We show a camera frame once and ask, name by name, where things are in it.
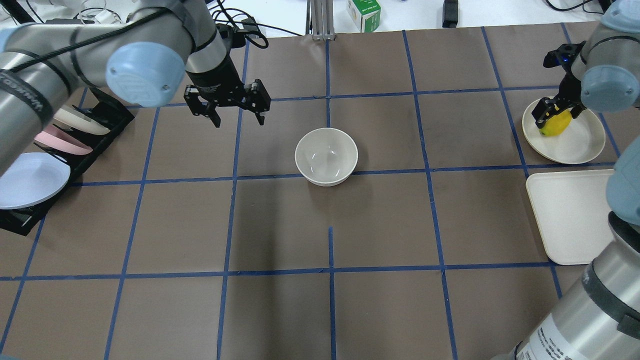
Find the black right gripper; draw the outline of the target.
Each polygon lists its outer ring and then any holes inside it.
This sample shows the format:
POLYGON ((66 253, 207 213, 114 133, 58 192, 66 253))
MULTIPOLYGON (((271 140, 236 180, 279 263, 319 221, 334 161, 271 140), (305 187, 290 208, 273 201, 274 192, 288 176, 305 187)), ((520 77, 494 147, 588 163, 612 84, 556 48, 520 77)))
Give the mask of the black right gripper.
POLYGON ((542 60, 544 68, 561 67, 565 75, 558 85, 558 94, 554 97, 542 97, 535 103, 531 116, 538 130, 542 130, 552 117, 570 109, 571 118, 577 119, 586 107, 581 100, 582 83, 572 70, 574 63, 583 64, 582 50, 585 43, 565 43, 555 50, 548 51, 542 60))

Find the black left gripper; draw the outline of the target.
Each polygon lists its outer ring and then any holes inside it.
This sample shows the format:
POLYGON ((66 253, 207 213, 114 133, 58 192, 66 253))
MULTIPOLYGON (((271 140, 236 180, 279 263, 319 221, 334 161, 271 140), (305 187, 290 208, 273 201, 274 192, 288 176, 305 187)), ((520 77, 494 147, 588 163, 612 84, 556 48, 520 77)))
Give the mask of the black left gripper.
POLYGON ((207 113, 216 128, 221 126, 222 120, 217 112, 221 107, 238 107, 253 112, 259 126, 263 126, 272 102, 261 79, 247 84, 231 81, 209 87, 190 84, 185 87, 183 98, 193 113, 207 113))

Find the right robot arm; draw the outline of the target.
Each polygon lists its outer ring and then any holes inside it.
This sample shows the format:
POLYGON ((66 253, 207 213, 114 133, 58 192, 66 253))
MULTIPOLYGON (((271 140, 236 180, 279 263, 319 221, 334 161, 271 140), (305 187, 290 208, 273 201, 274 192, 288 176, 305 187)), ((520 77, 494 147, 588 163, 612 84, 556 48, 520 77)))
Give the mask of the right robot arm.
MULTIPOLYGON (((562 112, 615 113, 639 107, 639 2, 616 0, 590 38, 547 53, 562 67, 558 94, 532 110, 539 129, 562 112)), ((637 360, 639 341, 639 141, 622 153, 606 183, 613 240, 532 332, 496 360, 637 360)))

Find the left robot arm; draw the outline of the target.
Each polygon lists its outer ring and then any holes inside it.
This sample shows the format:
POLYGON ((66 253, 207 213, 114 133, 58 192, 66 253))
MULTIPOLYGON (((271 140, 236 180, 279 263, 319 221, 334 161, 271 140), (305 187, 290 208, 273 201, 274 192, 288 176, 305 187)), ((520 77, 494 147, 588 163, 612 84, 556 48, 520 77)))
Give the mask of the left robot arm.
POLYGON ((163 107, 188 76, 205 117, 238 107, 265 123, 271 98, 259 79, 244 83, 203 0, 142 0, 127 23, 23 23, 1 30, 1 171, 53 120, 77 89, 109 88, 128 103, 163 107))

